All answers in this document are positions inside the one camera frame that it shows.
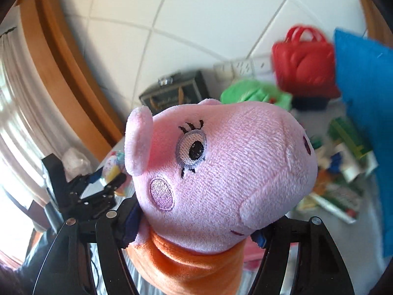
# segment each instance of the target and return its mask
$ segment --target pig mouth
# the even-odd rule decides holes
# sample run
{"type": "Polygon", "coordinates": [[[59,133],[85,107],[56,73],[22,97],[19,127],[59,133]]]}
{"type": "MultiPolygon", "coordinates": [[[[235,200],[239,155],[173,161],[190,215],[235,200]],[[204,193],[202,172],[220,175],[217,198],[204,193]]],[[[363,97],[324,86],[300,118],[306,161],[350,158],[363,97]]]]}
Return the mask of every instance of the pig mouth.
{"type": "Polygon", "coordinates": [[[236,232],[234,230],[231,230],[231,233],[233,233],[233,234],[235,234],[237,236],[244,236],[244,234],[238,233],[238,232],[236,232]]]}

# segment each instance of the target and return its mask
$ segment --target black box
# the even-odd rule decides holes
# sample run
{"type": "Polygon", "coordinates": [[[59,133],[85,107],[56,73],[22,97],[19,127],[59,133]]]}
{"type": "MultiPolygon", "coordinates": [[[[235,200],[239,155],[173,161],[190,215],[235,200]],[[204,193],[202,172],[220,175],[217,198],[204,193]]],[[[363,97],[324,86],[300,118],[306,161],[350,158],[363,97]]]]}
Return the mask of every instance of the black box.
{"type": "Polygon", "coordinates": [[[201,71],[177,73],[163,77],[145,90],[139,100],[153,115],[180,104],[196,104],[209,98],[201,71]]]}

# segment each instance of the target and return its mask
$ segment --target red toy bag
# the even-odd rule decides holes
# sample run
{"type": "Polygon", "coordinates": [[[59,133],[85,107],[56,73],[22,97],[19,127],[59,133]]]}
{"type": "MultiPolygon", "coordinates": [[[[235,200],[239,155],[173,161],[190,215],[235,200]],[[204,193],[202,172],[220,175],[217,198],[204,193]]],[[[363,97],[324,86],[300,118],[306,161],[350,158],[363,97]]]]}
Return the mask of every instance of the red toy bag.
{"type": "Polygon", "coordinates": [[[294,26],[283,42],[272,48],[272,60],[281,90],[299,97],[340,97],[335,84],[335,51],[323,33],[308,26],[294,26]],[[311,41],[301,41],[303,33],[311,41]]]}

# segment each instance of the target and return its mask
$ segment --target pig ear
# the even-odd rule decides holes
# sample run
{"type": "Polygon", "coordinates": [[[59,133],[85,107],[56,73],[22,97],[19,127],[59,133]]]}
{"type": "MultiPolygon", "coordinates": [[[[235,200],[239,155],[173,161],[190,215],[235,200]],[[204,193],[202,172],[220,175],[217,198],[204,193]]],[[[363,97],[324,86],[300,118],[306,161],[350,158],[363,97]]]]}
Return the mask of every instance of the pig ear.
{"type": "Polygon", "coordinates": [[[219,100],[216,100],[216,99],[204,99],[203,101],[199,102],[198,104],[218,105],[218,104],[222,104],[222,103],[219,100]]]}
{"type": "Polygon", "coordinates": [[[149,162],[153,136],[153,116],[146,106],[134,109],[125,129],[125,168],[132,176],[141,175],[149,162]]]}

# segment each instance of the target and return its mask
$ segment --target blue fabric piece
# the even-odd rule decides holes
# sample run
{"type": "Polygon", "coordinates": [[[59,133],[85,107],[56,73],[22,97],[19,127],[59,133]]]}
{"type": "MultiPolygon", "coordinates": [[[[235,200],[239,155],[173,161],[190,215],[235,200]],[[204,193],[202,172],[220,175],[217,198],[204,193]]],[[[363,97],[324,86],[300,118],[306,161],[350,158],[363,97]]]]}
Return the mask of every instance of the blue fabric piece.
{"type": "Polygon", "coordinates": [[[393,50],[335,31],[336,79],[347,115],[371,142],[384,222],[384,256],[393,254],[393,50]]]}
{"type": "Polygon", "coordinates": [[[263,237],[262,230],[256,230],[252,233],[251,239],[253,242],[256,242],[260,248],[263,248],[266,242],[266,239],[263,237]]]}
{"type": "Polygon", "coordinates": [[[341,153],[338,152],[335,155],[331,156],[331,164],[330,167],[327,169],[332,174],[339,174],[340,173],[340,165],[343,161],[343,157],[341,153]]]}
{"type": "Polygon", "coordinates": [[[138,234],[139,230],[139,224],[142,219],[142,214],[142,209],[137,202],[125,221],[123,245],[126,245],[126,247],[129,243],[135,241],[136,239],[136,235],[138,234]]]}
{"type": "Polygon", "coordinates": [[[94,173],[90,174],[87,182],[90,183],[90,184],[93,184],[93,183],[97,182],[100,179],[101,175],[102,175],[102,170],[103,169],[104,168],[101,167],[98,170],[96,170],[94,173]]]}

